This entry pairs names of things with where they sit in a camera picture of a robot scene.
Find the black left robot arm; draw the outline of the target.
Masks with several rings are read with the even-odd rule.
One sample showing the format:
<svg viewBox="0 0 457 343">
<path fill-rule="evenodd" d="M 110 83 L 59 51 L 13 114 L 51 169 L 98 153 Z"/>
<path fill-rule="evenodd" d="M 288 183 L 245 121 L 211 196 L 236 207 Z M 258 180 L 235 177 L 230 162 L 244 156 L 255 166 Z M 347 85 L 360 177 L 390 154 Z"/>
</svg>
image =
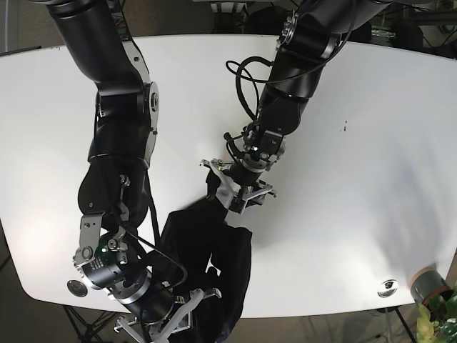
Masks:
<svg viewBox="0 0 457 343">
<path fill-rule="evenodd" d="M 271 71 L 255 111 L 248 110 L 251 123 L 236 138 L 225 134 L 230 160 L 203 160 L 209 202 L 242 214 L 262 205 L 274 195 L 270 184 L 260 179 L 282 157 L 286 137 L 297 130 L 309 99 L 314 95 L 323 68 L 346 45 L 353 30 L 364 25 L 390 5 L 390 1 L 303 1 L 287 18 L 278 38 L 273 61 L 251 56 L 237 65 L 236 91 L 242 106 L 242 80 L 251 80 L 246 67 L 260 63 Z"/>
</svg>

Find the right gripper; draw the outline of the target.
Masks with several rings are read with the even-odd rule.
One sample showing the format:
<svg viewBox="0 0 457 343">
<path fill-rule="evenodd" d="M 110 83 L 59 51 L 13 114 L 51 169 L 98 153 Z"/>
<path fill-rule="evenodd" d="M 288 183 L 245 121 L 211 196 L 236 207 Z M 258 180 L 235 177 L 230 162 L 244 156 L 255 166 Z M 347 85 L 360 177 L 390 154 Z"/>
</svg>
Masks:
<svg viewBox="0 0 457 343">
<path fill-rule="evenodd" d="M 165 280 L 154 278 L 135 248 L 123 239 L 82 239 L 73 262 L 88 293 L 104 291 L 129 311 L 131 316 L 118 317 L 114 329 L 124 330 L 137 342 L 171 342 L 196 327 L 200 303 L 222 298 L 214 287 L 176 294 Z"/>
</svg>

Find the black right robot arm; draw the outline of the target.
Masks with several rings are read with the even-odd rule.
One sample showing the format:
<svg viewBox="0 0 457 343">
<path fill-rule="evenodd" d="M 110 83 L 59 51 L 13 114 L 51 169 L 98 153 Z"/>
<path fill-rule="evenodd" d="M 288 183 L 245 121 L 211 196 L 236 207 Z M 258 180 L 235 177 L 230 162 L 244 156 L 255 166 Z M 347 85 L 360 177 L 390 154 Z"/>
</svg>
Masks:
<svg viewBox="0 0 457 343">
<path fill-rule="evenodd" d="M 46 8 L 81 72 L 97 88 L 89 170 L 78 193 L 81 218 L 74 266 L 134 316 L 126 328 L 142 342 L 216 342 L 221 296 L 212 278 L 192 275 L 183 252 L 159 231 L 146 251 L 139 225 L 155 217 L 149 167 L 159 92 L 129 34 L 106 1 L 47 1 Z"/>
</svg>

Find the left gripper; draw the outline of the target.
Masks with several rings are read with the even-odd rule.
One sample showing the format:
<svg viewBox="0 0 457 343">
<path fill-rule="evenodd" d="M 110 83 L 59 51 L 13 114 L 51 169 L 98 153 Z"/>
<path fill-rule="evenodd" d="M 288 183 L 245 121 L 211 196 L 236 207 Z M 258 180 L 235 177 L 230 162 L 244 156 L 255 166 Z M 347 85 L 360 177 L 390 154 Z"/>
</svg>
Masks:
<svg viewBox="0 0 457 343">
<path fill-rule="evenodd" d="M 281 158 L 286 139 L 261 129 L 244 129 L 238 136 L 226 132 L 224 139 L 229 160 L 201 160 L 201 165 L 209 169 L 206 198 L 218 201 L 230 212 L 243 214 L 248 207 L 261 206 L 266 196 L 276 196 L 274 187 L 261 180 L 261 175 Z"/>
</svg>

